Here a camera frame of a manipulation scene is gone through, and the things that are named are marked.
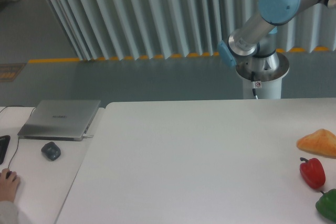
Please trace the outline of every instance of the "silver laptop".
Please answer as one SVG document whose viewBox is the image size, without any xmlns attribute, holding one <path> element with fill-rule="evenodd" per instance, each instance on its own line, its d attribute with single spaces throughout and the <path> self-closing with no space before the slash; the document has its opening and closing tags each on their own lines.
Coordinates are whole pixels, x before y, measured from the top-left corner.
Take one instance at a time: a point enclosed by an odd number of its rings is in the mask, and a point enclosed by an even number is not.
<svg viewBox="0 0 336 224">
<path fill-rule="evenodd" d="M 98 100 L 42 100 L 18 136 L 38 140 L 81 141 L 99 105 Z"/>
</svg>

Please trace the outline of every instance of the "floor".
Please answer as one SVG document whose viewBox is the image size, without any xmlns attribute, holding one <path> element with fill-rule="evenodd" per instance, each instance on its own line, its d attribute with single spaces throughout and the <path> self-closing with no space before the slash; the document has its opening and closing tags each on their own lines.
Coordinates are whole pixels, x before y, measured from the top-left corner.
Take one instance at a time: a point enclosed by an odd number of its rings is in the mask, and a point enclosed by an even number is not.
<svg viewBox="0 0 336 224">
<path fill-rule="evenodd" d="M 286 53 L 283 98 L 336 97 L 336 52 Z M 45 0 L 0 6 L 0 63 L 76 57 Z M 242 99 L 242 83 L 219 57 L 28 63 L 0 83 L 0 106 L 43 99 L 119 101 Z"/>
</svg>

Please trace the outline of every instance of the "bread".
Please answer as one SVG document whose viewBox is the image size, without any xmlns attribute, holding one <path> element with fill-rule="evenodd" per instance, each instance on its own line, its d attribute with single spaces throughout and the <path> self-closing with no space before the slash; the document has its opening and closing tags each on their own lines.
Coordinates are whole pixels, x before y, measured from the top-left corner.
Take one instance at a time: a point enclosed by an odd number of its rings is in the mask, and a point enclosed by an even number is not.
<svg viewBox="0 0 336 224">
<path fill-rule="evenodd" d="M 336 136 L 325 129 L 304 136 L 297 141 L 296 146 L 306 152 L 336 157 Z"/>
</svg>

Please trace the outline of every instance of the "red bell pepper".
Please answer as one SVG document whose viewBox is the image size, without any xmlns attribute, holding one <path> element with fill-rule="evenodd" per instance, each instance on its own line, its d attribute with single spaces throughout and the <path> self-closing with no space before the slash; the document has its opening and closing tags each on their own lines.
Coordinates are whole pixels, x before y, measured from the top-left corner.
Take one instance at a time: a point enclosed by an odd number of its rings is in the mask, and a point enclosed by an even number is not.
<svg viewBox="0 0 336 224">
<path fill-rule="evenodd" d="M 308 186 L 313 189 L 318 189 L 323 186 L 325 181 L 325 173 L 321 162 L 317 158 L 307 160 L 300 158 L 305 163 L 300 164 L 300 173 Z"/>
</svg>

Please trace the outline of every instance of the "desk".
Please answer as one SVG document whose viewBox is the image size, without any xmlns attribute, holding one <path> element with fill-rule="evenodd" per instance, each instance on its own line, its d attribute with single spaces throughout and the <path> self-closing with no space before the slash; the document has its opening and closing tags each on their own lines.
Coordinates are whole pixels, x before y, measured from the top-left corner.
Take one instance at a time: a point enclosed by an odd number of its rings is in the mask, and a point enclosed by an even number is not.
<svg viewBox="0 0 336 224">
<path fill-rule="evenodd" d="M 325 223 L 296 140 L 335 118 L 336 99 L 109 104 L 57 224 Z"/>
<path fill-rule="evenodd" d="M 17 146 L 17 133 L 33 108 L 6 108 L 0 114 L 0 135 L 10 135 L 10 143 L 0 170 L 8 166 Z M 88 134 L 94 134 L 104 109 L 99 109 Z M 85 156 L 91 139 L 81 142 L 54 141 L 61 156 L 48 161 L 41 148 L 50 141 L 20 139 L 18 151 L 10 165 L 21 177 L 15 204 L 21 224 L 54 223 Z"/>
</svg>

